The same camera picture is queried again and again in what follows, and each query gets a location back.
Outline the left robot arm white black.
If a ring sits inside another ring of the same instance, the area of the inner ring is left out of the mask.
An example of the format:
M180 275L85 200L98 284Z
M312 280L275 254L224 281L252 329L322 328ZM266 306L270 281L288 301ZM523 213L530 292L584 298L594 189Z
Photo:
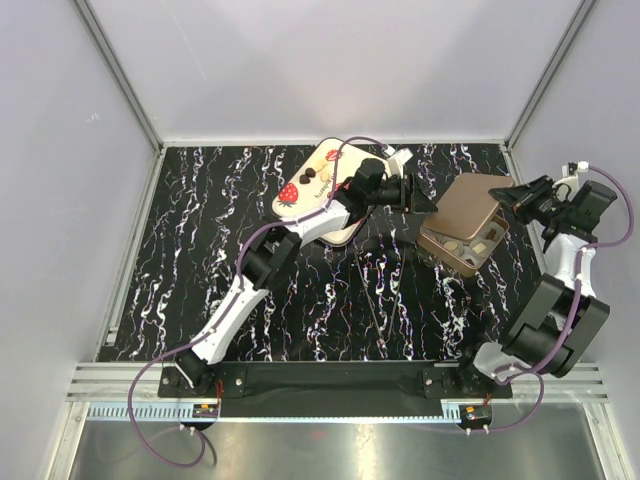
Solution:
M188 346L175 354L181 384L193 395L208 394L216 382L216 372L210 366L224 359L231 340L250 313L286 280L301 248L356 224L377 206L408 214L437 211L413 174L389 176L382 161L366 158L322 206L255 231L240 252L226 296Z

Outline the aluminium frame rail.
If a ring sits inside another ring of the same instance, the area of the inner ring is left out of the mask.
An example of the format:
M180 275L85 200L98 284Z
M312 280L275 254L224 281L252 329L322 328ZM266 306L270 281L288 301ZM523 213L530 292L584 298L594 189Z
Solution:
M543 401L548 403L607 403L608 393L599 368L594 363L579 363L567 375L556 378L543 376ZM539 381L533 375L524 375L511 383L517 399L535 400L539 394Z

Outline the brown tin lid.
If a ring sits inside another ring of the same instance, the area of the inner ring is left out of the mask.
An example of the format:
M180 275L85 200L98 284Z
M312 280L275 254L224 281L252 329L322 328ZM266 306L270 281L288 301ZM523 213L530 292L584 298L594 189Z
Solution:
M499 208L489 191L514 185L509 176L462 173L437 202L438 211L426 216L422 226L436 234L472 240Z

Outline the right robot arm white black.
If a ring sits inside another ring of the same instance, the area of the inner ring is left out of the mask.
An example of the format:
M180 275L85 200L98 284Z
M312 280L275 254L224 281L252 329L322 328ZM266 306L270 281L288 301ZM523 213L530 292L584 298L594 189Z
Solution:
M590 264L593 231L616 193L598 182L572 187L548 176L489 193L521 223L542 226L546 271L498 341L480 345L454 371L455 387L470 397L506 385L511 373L565 376L610 314L591 286Z

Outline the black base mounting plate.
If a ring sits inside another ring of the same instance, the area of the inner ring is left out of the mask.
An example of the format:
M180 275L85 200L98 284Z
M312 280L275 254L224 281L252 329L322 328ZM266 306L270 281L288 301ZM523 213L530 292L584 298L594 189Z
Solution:
M166 366L161 371L158 394L162 398L206 398L215 394L247 398L278 390L340 393L369 390L416 394L435 400L513 397L509 386L498 387L487 378L463 384L456 375L456 365L429 361L222 362L207 367L194 387L176 367Z

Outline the strawberry pattern white tray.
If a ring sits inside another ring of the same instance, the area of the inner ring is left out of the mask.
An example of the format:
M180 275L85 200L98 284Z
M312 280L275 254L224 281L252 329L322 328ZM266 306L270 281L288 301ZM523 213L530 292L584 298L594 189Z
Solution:
M328 201L333 189L338 188L347 177L353 176L362 161L370 157L370 154L361 148L345 145L341 150L337 181L333 187L333 181L322 182L320 175L322 171L331 171L334 174L336 153L341 144L342 141L337 138L328 138L311 151L302 165L284 182L284 186L274 197L271 207L275 215L279 217L297 216L321 207ZM313 169L314 163L321 159L328 162L327 166L316 172L315 177L308 176L310 178L308 184L301 184L300 176L306 175L305 171L308 168Z

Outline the black metal tongs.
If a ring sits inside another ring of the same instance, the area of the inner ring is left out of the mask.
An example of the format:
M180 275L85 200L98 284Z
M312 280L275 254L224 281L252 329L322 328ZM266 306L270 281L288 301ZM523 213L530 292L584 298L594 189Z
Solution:
M385 359L389 358L390 342L394 336L405 260L405 248L374 252L363 246L354 247L356 271L371 317L375 344Z

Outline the brown tin box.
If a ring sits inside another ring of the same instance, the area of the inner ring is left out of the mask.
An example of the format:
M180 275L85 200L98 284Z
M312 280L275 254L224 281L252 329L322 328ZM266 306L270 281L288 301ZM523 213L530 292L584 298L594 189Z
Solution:
M422 226L416 245L461 276L469 278L491 257L508 230L509 224L498 215L488 221L471 240L456 239Z

